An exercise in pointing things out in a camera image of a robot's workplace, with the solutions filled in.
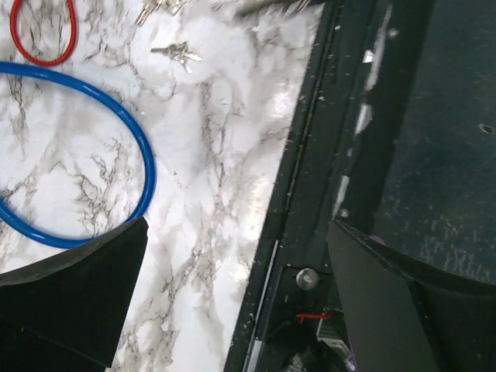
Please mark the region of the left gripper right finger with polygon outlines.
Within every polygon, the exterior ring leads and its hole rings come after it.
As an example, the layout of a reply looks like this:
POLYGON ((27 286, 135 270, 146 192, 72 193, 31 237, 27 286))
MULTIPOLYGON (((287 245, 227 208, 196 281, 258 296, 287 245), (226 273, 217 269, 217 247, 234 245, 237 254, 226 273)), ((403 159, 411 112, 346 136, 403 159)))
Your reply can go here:
POLYGON ((359 371, 493 371, 495 286, 399 253, 342 222, 327 237, 359 371))

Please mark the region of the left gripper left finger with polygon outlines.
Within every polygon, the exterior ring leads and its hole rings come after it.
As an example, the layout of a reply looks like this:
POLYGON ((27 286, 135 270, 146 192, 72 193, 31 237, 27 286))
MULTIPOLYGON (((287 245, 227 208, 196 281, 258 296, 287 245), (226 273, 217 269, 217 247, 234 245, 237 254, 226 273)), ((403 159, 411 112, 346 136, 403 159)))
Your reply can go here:
POLYGON ((1 275, 3 371, 112 365, 147 245, 143 217, 1 275))

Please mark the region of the blue cable lock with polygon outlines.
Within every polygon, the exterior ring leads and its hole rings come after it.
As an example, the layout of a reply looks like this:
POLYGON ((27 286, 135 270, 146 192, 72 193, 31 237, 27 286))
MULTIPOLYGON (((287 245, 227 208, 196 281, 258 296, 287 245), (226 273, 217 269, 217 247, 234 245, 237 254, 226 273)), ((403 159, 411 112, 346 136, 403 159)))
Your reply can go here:
MULTIPOLYGON (((102 90, 85 81, 82 81, 75 77, 71 77, 67 74, 52 71, 44 67, 37 67, 6 61, 1 62, 1 72, 3 74, 11 74, 50 81, 55 84, 63 85, 67 88, 73 89, 75 91, 79 91, 87 95, 88 97, 93 98, 95 101, 100 102, 107 109, 112 111, 117 117, 119 117, 119 119, 131 132, 136 143, 138 144, 144 165, 143 191, 135 209, 127 218, 126 222, 131 222, 136 218, 144 216, 146 210, 149 208, 150 203, 152 202, 153 194, 155 191, 157 182, 157 166, 150 142, 147 139, 145 132, 143 131, 139 123, 132 117, 132 115, 110 95, 104 93, 102 90)), ((1 202, 1 220, 26 238, 58 249, 69 250, 91 241, 90 238, 62 238, 50 235, 47 232, 39 230, 18 217, 4 201, 1 202)))

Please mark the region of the silver key bunch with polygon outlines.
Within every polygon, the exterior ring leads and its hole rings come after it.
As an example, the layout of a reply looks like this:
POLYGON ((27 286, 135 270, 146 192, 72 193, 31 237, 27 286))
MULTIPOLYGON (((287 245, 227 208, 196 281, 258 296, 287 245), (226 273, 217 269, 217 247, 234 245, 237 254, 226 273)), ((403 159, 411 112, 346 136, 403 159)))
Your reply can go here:
POLYGON ((191 3, 188 0, 149 0, 143 1, 143 6, 139 15, 136 17, 135 25, 138 27, 143 26, 150 15, 155 12, 165 12, 170 17, 175 18, 180 11, 191 3))
POLYGON ((154 47, 150 49, 151 53, 160 53, 171 60, 177 61, 188 74, 192 74, 192 69, 188 66, 188 61, 193 60, 200 62, 202 57, 190 50, 186 41, 181 43, 171 43, 166 47, 154 47))

